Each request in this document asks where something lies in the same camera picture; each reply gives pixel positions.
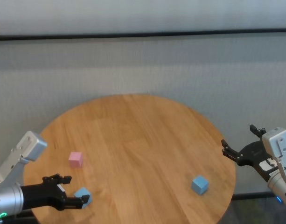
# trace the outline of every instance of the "floor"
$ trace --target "floor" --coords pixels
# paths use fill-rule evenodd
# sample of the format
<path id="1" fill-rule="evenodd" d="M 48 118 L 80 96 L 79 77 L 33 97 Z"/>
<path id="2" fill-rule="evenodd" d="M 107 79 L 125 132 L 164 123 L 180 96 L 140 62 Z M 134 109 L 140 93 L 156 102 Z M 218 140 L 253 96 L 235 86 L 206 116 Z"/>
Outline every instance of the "floor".
<path id="1" fill-rule="evenodd" d="M 286 224 L 286 206 L 276 198 L 232 201 L 218 224 Z"/>

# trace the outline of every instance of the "black stripe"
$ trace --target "black stripe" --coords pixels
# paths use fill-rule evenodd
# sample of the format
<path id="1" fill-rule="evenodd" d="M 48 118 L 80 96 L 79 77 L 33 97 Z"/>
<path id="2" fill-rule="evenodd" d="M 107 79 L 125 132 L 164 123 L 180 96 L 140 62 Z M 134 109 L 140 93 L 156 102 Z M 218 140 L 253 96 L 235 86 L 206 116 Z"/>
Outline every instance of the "black stripe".
<path id="1" fill-rule="evenodd" d="M 275 195 L 271 191 L 259 192 L 259 193 L 233 194 L 232 201 L 245 200 L 245 199 L 256 199 L 256 198 L 267 198 L 267 197 L 275 197 Z"/>
<path id="2" fill-rule="evenodd" d="M 156 36 L 217 35 L 217 34 L 253 34 L 253 33 L 283 33 L 283 32 L 286 32 L 286 28 L 211 30 L 211 31 L 194 31 L 194 32 L 188 31 L 188 32 L 128 33 L 128 34 L 22 35 L 22 36 L 6 35 L 6 36 L 0 36 L 0 41 L 156 37 Z"/>

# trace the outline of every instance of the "blue cube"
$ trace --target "blue cube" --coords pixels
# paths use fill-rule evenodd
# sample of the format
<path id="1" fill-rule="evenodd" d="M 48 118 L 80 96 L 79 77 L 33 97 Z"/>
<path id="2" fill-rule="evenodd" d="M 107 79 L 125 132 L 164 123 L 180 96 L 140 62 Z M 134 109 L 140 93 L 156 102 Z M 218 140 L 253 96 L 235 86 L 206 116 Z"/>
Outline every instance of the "blue cube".
<path id="1" fill-rule="evenodd" d="M 89 200 L 86 204 L 83 204 L 82 209 L 85 208 L 90 202 L 92 201 L 92 195 L 91 193 L 84 187 L 82 187 L 80 190 L 78 190 L 75 194 L 74 197 L 81 197 L 83 195 L 90 195 Z"/>
<path id="2" fill-rule="evenodd" d="M 208 181 L 200 175 L 193 180 L 193 182 L 191 183 L 191 188 L 197 194 L 202 195 L 205 191 L 207 191 L 208 184 Z"/>

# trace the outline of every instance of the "round wooden table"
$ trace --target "round wooden table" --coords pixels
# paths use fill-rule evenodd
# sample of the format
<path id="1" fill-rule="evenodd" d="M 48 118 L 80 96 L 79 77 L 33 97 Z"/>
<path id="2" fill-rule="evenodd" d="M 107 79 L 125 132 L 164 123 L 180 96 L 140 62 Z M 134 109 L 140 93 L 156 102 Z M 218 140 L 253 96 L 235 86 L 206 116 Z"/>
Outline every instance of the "round wooden table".
<path id="1" fill-rule="evenodd" d="M 48 147 L 25 168 L 24 184 L 71 175 L 67 196 L 93 194 L 83 210 L 33 209 L 41 224 L 215 224 L 231 201 L 234 163 L 222 155 L 219 131 L 175 101 L 119 95 L 79 105 L 51 122 L 41 136 Z M 71 168 L 70 152 L 82 152 Z M 202 196 L 190 187 L 202 175 Z"/>

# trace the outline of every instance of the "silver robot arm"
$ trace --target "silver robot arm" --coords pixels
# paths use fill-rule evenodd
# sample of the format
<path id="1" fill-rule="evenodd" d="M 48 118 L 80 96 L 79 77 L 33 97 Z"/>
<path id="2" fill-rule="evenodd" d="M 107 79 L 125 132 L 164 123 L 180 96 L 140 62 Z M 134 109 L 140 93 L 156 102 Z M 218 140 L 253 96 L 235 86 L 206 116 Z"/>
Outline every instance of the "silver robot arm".
<path id="1" fill-rule="evenodd" d="M 250 131 L 260 140 L 239 152 L 222 140 L 222 153 L 239 166 L 254 167 L 270 190 L 286 205 L 286 129 L 277 127 L 266 132 L 264 128 L 250 125 Z"/>
<path id="2" fill-rule="evenodd" d="M 286 129 L 277 127 L 268 131 L 262 135 L 262 142 L 278 165 L 278 170 L 270 174 L 267 185 L 286 205 Z"/>
<path id="3" fill-rule="evenodd" d="M 69 184 L 71 176 L 45 176 L 42 183 L 21 186 L 18 175 L 29 161 L 35 161 L 47 143 L 34 132 L 27 132 L 0 167 L 0 223 L 22 210 L 52 206 L 57 210 L 81 209 L 89 195 L 67 197 L 61 184 Z"/>
<path id="4" fill-rule="evenodd" d="M 28 131 L 0 166 L 0 218 L 22 211 L 24 198 L 16 180 L 24 166 L 35 161 L 46 146 L 38 134 Z"/>

